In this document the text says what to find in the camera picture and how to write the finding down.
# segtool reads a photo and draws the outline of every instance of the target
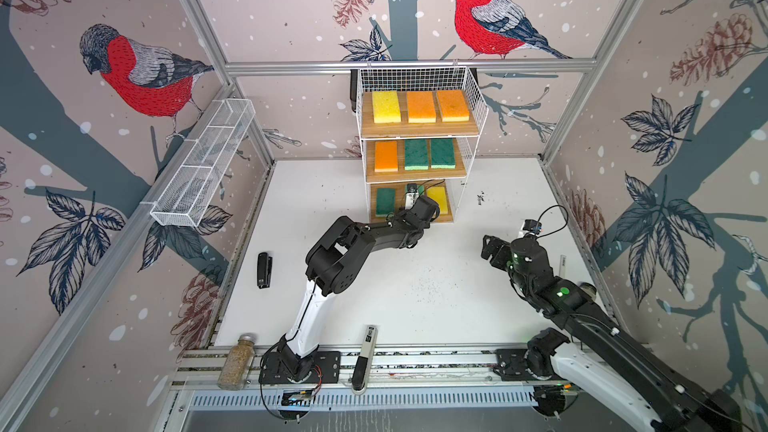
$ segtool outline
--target table surface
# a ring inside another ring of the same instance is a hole
[[[304,293],[304,259],[339,216],[367,222],[358,160],[278,161],[237,277],[217,346],[254,332],[272,345],[288,331]],[[359,344],[364,326],[379,327],[378,344],[504,344],[527,342],[552,322],[515,294],[507,275],[480,258],[483,235],[517,237],[524,219],[555,204],[534,158],[475,160],[454,223],[433,224],[412,249],[370,254],[357,279],[336,298],[321,335],[327,345]],[[543,232],[560,228],[558,209]],[[592,282],[566,228],[545,237],[555,273]],[[269,288],[256,286],[256,256],[273,258]]]

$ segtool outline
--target wooden shelf board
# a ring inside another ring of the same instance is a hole
[[[397,93],[400,102],[400,123],[373,123],[373,92],[362,94],[362,137],[361,139],[399,139],[405,137],[477,137],[480,135],[472,110],[468,122],[444,122],[440,116],[437,95],[432,94],[437,112],[437,122],[431,124],[408,123],[408,101],[406,92]]]
[[[467,169],[464,167],[462,152],[458,149],[458,141],[453,139],[453,155],[456,158],[456,168],[428,168],[427,170],[406,170],[406,141],[397,140],[397,172],[374,172],[376,168],[376,142],[366,144],[366,182],[419,182],[432,178],[464,178]],[[427,157],[430,157],[430,144],[427,140]]]
[[[440,184],[440,187],[446,187],[446,184]],[[381,184],[371,184],[371,222],[384,222],[386,217],[376,216],[376,191],[380,188],[394,188],[395,189],[395,212],[406,206],[406,184],[404,182],[388,182]],[[448,208],[451,207],[451,199],[448,197],[448,190],[446,189],[446,200],[448,201]],[[440,216],[435,219],[435,223],[453,222],[453,214],[451,211],[444,213],[440,211]]]

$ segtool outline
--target glass jar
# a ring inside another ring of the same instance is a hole
[[[250,362],[254,360],[254,334],[243,334],[237,340],[237,345],[230,349],[224,366],[221,368],[217,385],[224,390],[242,390],[248,377]]]

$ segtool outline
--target bird head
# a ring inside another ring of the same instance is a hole
[[[117,39],[120,34],[109,25],[96,24],[85,31],[80,38],[80,53],[83,56],[83,64],[88,73],[110,73],[107,47],[109,43]]]

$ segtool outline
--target black robot arm segment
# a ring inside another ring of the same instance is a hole
[[[740,409],[730,396],[722,390],[707,393],[620,330],[589,294],[553,274],[533,234],[512,243],[486,235],[481,256],[506,271],[526,302],[589,346],[636,389],[661,420],[656,430],[741,430]]]
[[[386,222],[361,224],[347,216],[339,217],[307,254],[306,277],[317,283],[324,296],[344,292],[368,254],[383,248],[415,246],[439,213],[434,200],[420,196],[413,207],[399,211]]]

